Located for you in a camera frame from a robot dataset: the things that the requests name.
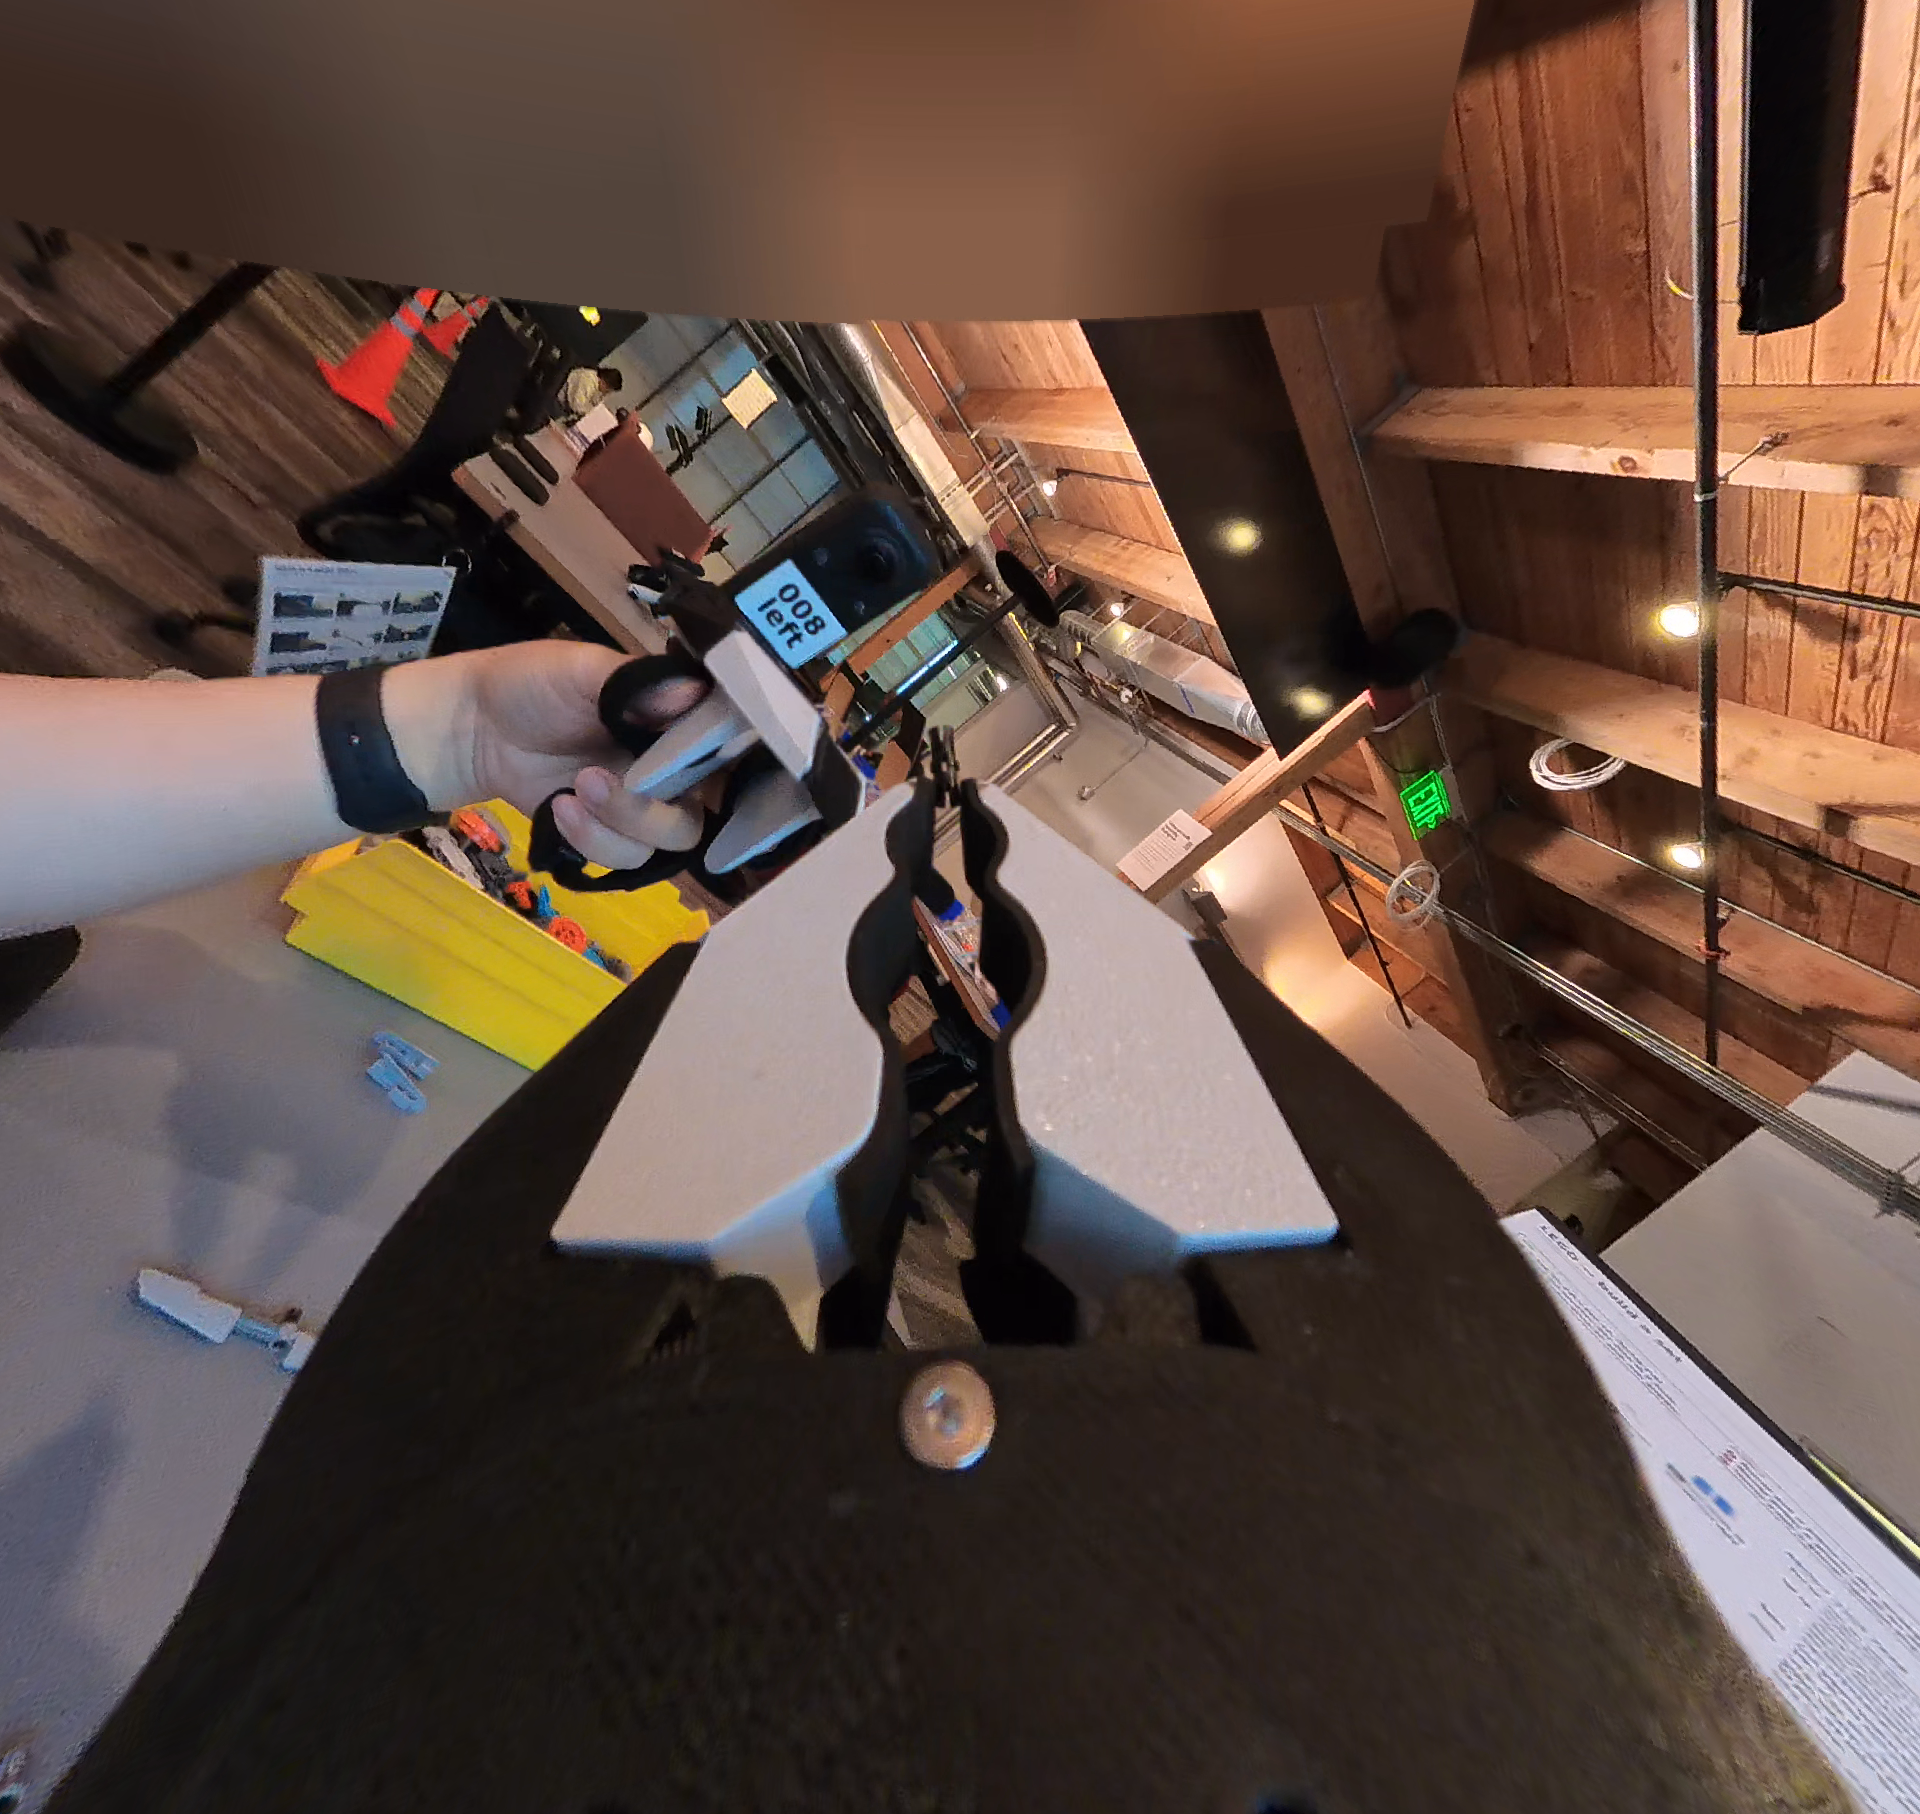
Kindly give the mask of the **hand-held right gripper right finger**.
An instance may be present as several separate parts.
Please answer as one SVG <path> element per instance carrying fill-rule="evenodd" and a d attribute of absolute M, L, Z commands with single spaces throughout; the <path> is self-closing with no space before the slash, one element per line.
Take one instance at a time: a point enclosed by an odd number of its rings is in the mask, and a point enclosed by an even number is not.
<path fill-rule="evenodd" d="M 1206 1256 L 1329 1245 L 1340 1218 L 1197 939 L 1019 799 L 960 791 L 989 1061 L 961 1300 L 986 1343 L 1074 1343 L 1081 1308 Z"/>

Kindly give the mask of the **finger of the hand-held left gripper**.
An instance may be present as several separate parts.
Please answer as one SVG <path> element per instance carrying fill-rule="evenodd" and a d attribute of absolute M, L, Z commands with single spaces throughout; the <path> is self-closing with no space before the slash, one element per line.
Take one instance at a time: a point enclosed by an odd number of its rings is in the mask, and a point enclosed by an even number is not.
<path fill-rule="evenodd" d="M 848 753 L 830 753 L 802 778 L 748 753 L 722 791 L 719 864 L 799 855 L 821 834 L 842 831 L 863 799 L 868 785 Z"/>
<path fill-rule="evenodd" d="M 734 708 L 722 746 L 704 774 L 734 767 L 754 748 L 768 748 L 775 767 L 802 785 L 838 785 L 842 748 L 830 732 L 827 708 L 799 686 L 799 679 L 768 653 L 754 631 L 734 631 L 704 653 L 715 695 Z"/>

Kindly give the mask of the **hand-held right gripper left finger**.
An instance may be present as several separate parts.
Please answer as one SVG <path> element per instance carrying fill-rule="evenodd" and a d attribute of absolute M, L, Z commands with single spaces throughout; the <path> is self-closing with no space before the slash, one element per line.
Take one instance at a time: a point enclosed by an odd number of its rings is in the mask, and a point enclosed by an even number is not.
<path fill-rule="evenodd" d="M 923 960 L 930 779 L 898 785 L 697 949 L 552 1241 L 761 1279 L 809 1343 L 879 1343 L 910 1091 L 891 1009 Z"/>

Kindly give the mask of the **person's left forearm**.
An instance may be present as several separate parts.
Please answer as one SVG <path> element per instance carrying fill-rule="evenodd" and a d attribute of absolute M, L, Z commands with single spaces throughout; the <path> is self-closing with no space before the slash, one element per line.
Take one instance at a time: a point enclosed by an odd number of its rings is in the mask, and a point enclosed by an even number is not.
<path fill-rule="evenodd" d="M 346 844 L 312 679 L 0 685 L 0 932 L 38 935 Z"/>

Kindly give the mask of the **grey desk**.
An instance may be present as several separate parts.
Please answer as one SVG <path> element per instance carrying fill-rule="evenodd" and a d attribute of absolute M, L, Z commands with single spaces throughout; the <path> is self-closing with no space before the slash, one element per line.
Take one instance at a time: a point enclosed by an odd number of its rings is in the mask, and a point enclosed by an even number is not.
<path fill-rule="evenodd" d="M 254 1572 L 303 1572 L 335 1520 L 412 1486 L 457 1428 L 584 1378 L 590 1335 L 632 1357 L 659 1282 L 563 1260 L 521 1187 L 555 1171 L 571 1112 L 489 1157 L 501 1187 L 448 1249 L 395 1227 L 521 1070 L 427 1025 L 452 1070 L 421 1121 L 366 1076 L 395 1009 L 279 947 L 279 885 L 244 879 L 90 932 L 5 947 L 5 1738 L 33 1806 L 130 1691 L 235 1506 L 270 1491 Z M 383 1339 L 349 1357 L 377 1411 L 305 1416 L 291 1376 L 134 1303 L 134 1270 L 215 1296 L 326 1308 L 398 1249 Z"/>

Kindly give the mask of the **person's left hand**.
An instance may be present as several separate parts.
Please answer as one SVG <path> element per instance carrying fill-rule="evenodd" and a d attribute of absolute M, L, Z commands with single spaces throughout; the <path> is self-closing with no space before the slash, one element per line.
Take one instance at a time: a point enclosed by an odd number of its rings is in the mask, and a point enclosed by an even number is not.
<path fill-rule="evenodd" d="M 635 870 L 659 852 L 693 852 L 704 806 L 626 791 L 641 753 L 600 722 L 603 685 L 621 666 L 621 653 L 595 642 L 437 658 L 383 679 L 383 714 L 431 811 L 501 799 L 534 815 L 555 804 L 579 855 Z"/>

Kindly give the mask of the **white paper sign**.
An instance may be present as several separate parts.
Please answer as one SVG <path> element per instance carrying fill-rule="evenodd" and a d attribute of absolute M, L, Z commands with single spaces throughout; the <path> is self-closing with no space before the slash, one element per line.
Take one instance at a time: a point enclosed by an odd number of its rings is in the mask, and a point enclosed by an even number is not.
<path fill-rule="evenodd" d="M 1188 811 L 1169 811 L 1117 862 L 1117 879 L 1132 885 L 1137 891 L 1148 891 L 1200 844 L 1206 844 L 1206 826 Z"/>

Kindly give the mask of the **pile of toy parts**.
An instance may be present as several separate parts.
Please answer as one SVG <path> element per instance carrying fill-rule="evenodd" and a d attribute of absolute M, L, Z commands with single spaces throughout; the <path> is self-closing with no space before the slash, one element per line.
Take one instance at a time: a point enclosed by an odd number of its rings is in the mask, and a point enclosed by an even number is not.
<path fill-rule="evenodd" d="M 590 939 L 590 932 L 555 905 L 552 885 L 539 885 L 525 864 L 513 864 L 510 834 L 499 811 L 463 806 L 443 820 L 404 831 L 398 838 L 443 864 L 467 887 L 510 909 L 513 918 L 541 928 L 541 935 L 552 935 L 567 956 L 595 964 L 621 984 L 635 980 L 635 968 L 626 960 Z"/>

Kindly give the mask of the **yellow bin of toy parts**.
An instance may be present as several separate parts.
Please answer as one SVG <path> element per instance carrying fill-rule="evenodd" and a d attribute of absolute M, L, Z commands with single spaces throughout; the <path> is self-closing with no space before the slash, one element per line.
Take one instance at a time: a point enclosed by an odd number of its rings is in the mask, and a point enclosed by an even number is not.
<path fill-rule="evenodd" d="M 530 815 L 508 804 L 489 804 L 489 811 L 501 815 L 513 864 L 534 872 Z M 635 978 L 710 932 L 710 915 L 686 905 L 676 885 L 584 895 L 552 885 L 552 891 Z M 291 949 L 525 1070 L 555 1061 L 632 984 L 567 956 L 404 838 L 339 844 L 303 862 L 279 902 L 291 915 Z"/>

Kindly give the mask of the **black wristband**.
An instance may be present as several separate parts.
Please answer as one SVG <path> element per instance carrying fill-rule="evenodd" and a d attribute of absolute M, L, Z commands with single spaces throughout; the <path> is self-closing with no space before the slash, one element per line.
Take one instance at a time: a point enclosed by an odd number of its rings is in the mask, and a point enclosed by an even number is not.
<path fill-rule="evenodd" d="M 317 742 L 329 778 L 335 811 L 355 834 L 417 834 L 443 815 L 407 778 L 387 705 L 387 666 L 326 675 L 317 686 Z"/>

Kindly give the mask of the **building instruction booklet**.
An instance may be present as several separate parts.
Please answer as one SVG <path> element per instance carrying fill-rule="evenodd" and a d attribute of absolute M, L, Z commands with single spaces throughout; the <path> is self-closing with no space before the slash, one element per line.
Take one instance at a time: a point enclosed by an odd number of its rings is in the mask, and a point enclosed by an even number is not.
<path fill-rule="evenodd" d="M 268 556 L 256 565 L 254 675 L 346 675 L 437 653 L 452 570 Z"/>

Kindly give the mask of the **grey toy wing assembly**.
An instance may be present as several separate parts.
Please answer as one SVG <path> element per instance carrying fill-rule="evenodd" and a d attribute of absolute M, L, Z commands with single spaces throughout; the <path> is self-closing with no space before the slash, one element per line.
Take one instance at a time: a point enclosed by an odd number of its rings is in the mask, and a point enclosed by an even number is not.
<path fill-rule="evenodd" d="M 317 1329 L 303 1312 L 254 1312 L 248 1303 L 209 1296 L 201 1282 L 165 1270 L 138 1270 L 134 1300 L 197 1335 L 201 1343 L 254 1343 L 274 1357 L 279 1371 L 298 1376 L 317 1347 Z"/>

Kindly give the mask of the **white instruction sheet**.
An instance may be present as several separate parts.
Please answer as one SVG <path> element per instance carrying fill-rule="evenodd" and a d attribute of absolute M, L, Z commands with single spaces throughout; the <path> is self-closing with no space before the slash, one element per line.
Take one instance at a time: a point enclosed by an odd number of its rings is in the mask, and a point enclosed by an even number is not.
<path fill-rule="evenodd" d="M 1504 1218 L 1608 1399 L 1667 1533 L 1862 1812 L 1920 1806 L 1915 1562 L 1545 1211 Z"/>

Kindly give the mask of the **black hanging panel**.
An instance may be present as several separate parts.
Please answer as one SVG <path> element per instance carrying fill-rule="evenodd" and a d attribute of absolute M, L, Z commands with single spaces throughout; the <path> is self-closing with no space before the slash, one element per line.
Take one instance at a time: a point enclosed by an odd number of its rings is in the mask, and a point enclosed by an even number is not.
<path fill-rule="evenodd" d="M 1749 0 L 1737 331 L 1810 329 L 1846 298 L 1869 0 Z"/>

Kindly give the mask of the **pale air duct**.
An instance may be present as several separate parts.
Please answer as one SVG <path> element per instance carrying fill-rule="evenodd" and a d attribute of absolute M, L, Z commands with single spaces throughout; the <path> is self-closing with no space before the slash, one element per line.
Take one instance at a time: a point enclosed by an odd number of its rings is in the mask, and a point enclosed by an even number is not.
<path fill-rule="evenodd" d="M 1245 685 L 1206 653 L 1093 613 L 1064 613 L 1041 637 L 1097 685 L 1137 686 L 1194 722 L 1235 732 L 1261 748 L 1270 746 Z"/>

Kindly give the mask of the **wooden post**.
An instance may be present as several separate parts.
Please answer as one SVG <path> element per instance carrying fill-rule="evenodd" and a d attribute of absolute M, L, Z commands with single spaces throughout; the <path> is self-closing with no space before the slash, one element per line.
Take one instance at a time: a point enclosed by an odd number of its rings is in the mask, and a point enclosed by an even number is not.
<path fill-rule="evenodd" d="M 1336 717 L 1328 717 L 1306 746 L 1285 753 L 1264 748 L 1256 763 L 1245 763 L 1223 791 L 1214 791 L 1200 804 L 1197 820 L 1206 826 L 1206 844 L 1138 895 L 1156 905 L 1180 887 L 1188 887 L 1188 879 L 1197 879 L 1264 815 L 1274 815 L 1279 804 L 1300 793 L 1319 774 L 1328 774 L 1340 753 L 1350 753 L 1363 738 L 1369 738 L 1377 722 L 1379 722 L 1379 705 L 1369 694 L 1363 694 Z"/>

